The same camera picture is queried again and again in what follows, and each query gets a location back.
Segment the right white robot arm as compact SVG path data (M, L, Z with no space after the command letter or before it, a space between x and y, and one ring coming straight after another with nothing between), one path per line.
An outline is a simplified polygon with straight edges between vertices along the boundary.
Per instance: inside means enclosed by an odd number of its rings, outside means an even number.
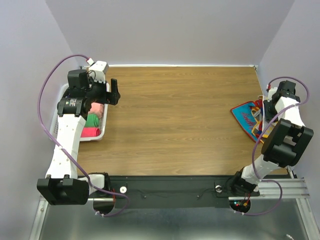
M301 119L299 107L307 101L296 95L299 79L281 76L278 80L277 87L267 87L267 98L262 102L262 120L267 123L263 131L270 133L260 156L253 157L252 163L237 171L230 182L235 195L251 194L271 172L295 166L314 135Z

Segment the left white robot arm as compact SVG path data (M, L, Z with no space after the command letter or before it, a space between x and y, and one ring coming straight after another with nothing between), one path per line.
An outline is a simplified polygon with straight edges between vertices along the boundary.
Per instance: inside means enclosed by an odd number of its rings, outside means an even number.
M84 205L92 193L106 197L111 184L104 173L85 174L79 178L77 162L81 135L92 103L116 105L120 99L116 79L107 88L106 71L71 70L67 74L68 88L57 104L57 136L53 157L45 178L36 188L50 205Z

